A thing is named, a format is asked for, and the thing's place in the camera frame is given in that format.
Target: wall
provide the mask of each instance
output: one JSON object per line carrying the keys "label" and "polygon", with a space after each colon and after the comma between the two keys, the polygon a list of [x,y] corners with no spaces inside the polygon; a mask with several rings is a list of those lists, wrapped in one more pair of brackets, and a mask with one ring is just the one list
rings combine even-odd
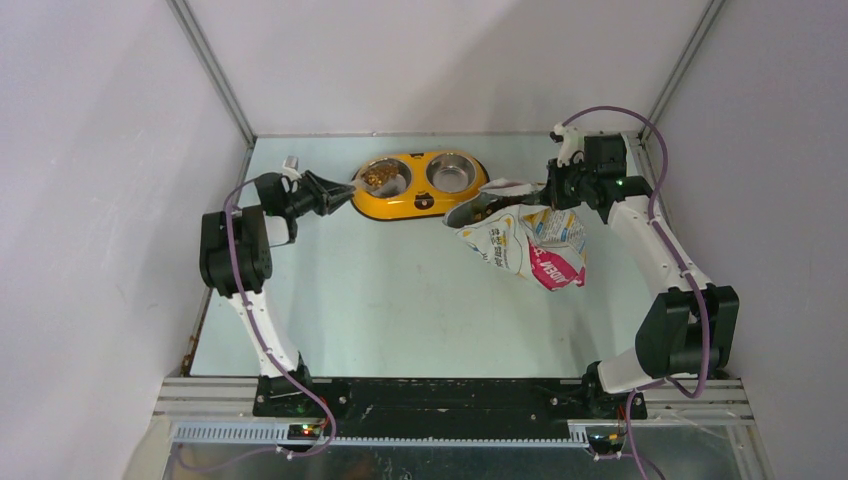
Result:
{"label": "wall", "polygon": [[743,379],[778,478],[844,478],[848,8],[728,2],[661,128],[666,199],[741,310]]}
{"label": "wall", "polygon": [[646,111],[706,3],[191,2],[260,135],[547,131],[599,103]]}
{"label": "wall", "polygon": [[244,145],[166,2],[0,6],[0,477],[119,478]]}

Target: white table surface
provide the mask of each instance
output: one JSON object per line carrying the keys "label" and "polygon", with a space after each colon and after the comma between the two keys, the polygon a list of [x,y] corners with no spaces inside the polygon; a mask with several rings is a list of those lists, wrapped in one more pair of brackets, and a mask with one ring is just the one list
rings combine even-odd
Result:
{"label": "white table surface", "polygon": [[[296,155],[301,170],[341,181],[380,155],[450,148],[493,179],[535,181],[557,153],[536,134],[261,138],[247,177]],[[240,203],[258,203],[255,191]],[[583,288],[548,292],[500,271],[440,218],[377,222],[349,205],[302,217],[297,242],[272,249],[265,288],[315,376],[579,376],[633,345],[653,299],[621,240],[585,206],[578,214],[588,234]],[[191,374],[258,373],[244,326],[213,293]]]}

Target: plastic bag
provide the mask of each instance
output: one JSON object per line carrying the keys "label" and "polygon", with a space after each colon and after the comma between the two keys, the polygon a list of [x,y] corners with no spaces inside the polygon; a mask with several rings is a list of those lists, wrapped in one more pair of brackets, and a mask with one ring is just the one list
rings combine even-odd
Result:
{"label": "plastic bag", "polygon": [[480,257],[498,268],[548,290],[586,278],[586,236],[572,210],[513,204],[540,187],[498,179],[445,214],[453,228]]}

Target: stainless steel bowl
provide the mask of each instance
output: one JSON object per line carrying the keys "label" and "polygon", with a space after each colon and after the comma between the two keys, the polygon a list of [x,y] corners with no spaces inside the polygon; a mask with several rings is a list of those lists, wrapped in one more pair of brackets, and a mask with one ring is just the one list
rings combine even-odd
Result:
{"label": "stainless steel bowl", "polygon": [[445,193],[462,192],[474,183],[474,163],[456,153],[443,153],[427,164],[427,181]]}
{"label": "stainless steel bowl", "polygon": [[[370,184],[366,179],[370,174],[377,177],[385,176],[385,182]],[[365,184],[365,191],[377,198],[396,197],[409,189],[412,184],[412,171],[409,166],[396,158],[383,158],[368,165],[360,174],[360,180]]]}

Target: red label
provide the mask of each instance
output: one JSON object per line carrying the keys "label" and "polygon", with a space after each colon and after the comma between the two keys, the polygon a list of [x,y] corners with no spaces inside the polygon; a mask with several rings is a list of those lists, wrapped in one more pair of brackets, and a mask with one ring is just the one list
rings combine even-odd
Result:
{"label": "red label", "polygon": [[578,274],[564,258],[530,244],[530,268],[533,276],[548,290],[557,290],[571,282],[583,286],[586,269]]}

